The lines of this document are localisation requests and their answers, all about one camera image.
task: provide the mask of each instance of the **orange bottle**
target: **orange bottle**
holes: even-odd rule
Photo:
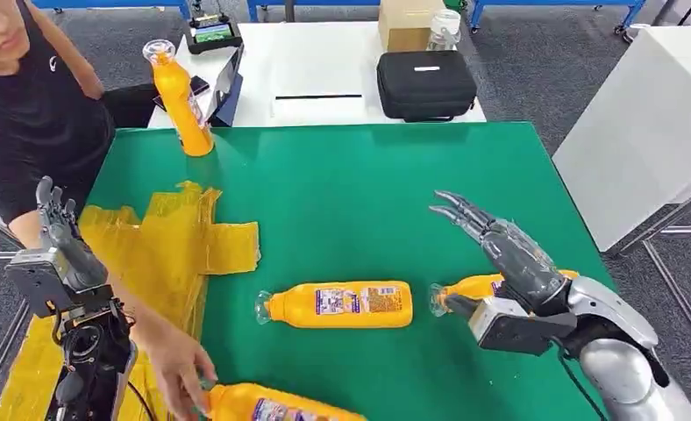
[[[569,278],[577,278],[578,272],[572,270],[560,270],[563,275]],[[428,291],[429,306],[431,313],[437,318],[446,314],[449,310],[444,305],[444,299],[451,294],[459,294],[472,298],[473,300],[481,300],[487,296],[493,296],[495,292],[501,287],[503,283],[503,275],[474,275],[468,276],[461,281],[449,285],[447,287],[431,284]]]
[[[214,147],[209,125],[190,89],[190,76],[175,60],[175,46],[166,39],[155,39],[144,45],[144,56],[152,63],[154,86],[160,92],[167,114],[173,120],[183,151],[203,156]]]
[[[409,325],[413,303],[410,286],[402,281],[303,283],[273,295],[261,291],[255,313],[260,324],[374,329]]]
[[[257,384],[218,384],[209,392],[214,421],[366,421],[361,415]]]

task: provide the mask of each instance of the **cardboard box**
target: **cardboard box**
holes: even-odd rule
[[[379,36],[384,50],[425,50],[433,13],[445,8],[442,0],[381,0]]]

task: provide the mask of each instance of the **floor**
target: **floor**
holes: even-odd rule
[[[209,9],[213,3],[206,2]],[[244,2],[220,0],[238,21],[247,21]],[[649,22],[658,11],[650,1],[638,21]],[[552,154],[591,97],[615,66],[626,45],[611,34],[626,9],[604,7],[488,7],[481,30],[464,30],[460,51],[479,85],[488,120],[530,120]],[[149,39],[178,40],[182,21],[176,11],[49,12],[93,63],[108,89],[148,82],[150,70],[141,56]],[[297,20],[373,20],[375,8],[297,7]],[[283,19],[271,7],[261,18]],[[675,22],[678,16],[669,16]],[[691,301],[691,238],[654,242]],[[659,356],[691,399],[691,326],[667,293],[642,248],[620,259],[605,259],[623,297],[640,310],[659,332]],[[0,264],[0,338],[21,298],[3,277]],[[23,330],[18,336],[22,339]],[[8,364],[17,346],[10,352]],[[0,390],[6,370],[0,375]]]

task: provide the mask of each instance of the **robotic arm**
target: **robotic arm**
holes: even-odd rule
[[[131,324],[108,285],[108,271],[82,241],[75,201],[44,177],[36,189],[41,248],[22,250],[5,268],[40,318],[54,316],[53,342],[64,365],[48,407],[49,421],[109,421],[136,360]]]
[[[450,206],[431,209],[476,241],[505,279],[508,298],[445,299],[446,307],[468,318],[480,347],[539,356],[556,343],[573,381],[585,395],[564,359],[580,362],[612,419],[691,420],[691,403],[656,357],[658,335],[642,315],[594,279],[565,277],[515,224],[462,196],[436,195]]]

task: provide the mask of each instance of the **blue metal frame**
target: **blue metal frame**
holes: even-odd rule
[[[190,19],[186,0],[33,0],[40,9],[84,9],[86,7],[177,7],[184,18]]]
[[[378,6],[379,0],[295,0],[302,6]],[[283,6],[284,0],[247,0],[251,22],[258,22],[258,6]],[[475,0],[469,19],[470,28],[479,28],[480,15],[485,6],[628,6],[630,11],[621,23],[628,28],[645,5],[645,0]]]
[[[475,0],[472,15],[469,18],[469,27],[480,27],[480,15],[485,6],[628,6],[630,11],[621,23],[620,29],[628,28],[640,9],[645,5],[645,0]]]
[[[295,0],[299,6],[378,6],[380,0]],[[247,0],[250,22],[258,22],[258,6],[283,6],[284,0]]]

